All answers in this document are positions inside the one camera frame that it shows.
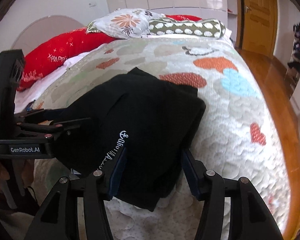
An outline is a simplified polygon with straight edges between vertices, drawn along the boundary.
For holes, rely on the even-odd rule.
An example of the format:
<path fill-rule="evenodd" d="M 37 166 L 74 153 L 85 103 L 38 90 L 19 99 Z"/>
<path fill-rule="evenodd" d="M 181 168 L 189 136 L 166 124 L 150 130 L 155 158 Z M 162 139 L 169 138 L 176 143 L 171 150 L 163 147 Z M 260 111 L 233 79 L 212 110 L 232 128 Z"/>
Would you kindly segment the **person left hand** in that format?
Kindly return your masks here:
<path fill-rule="evenodd" d="M 31 186 L 34 180 L 34 160 L 26 160 L 23 168 L 21 169 L 21 178 L 25 187 Z M 7 170 L 0 164 L 0 181 L 9 180 L 10 175 Z"/>

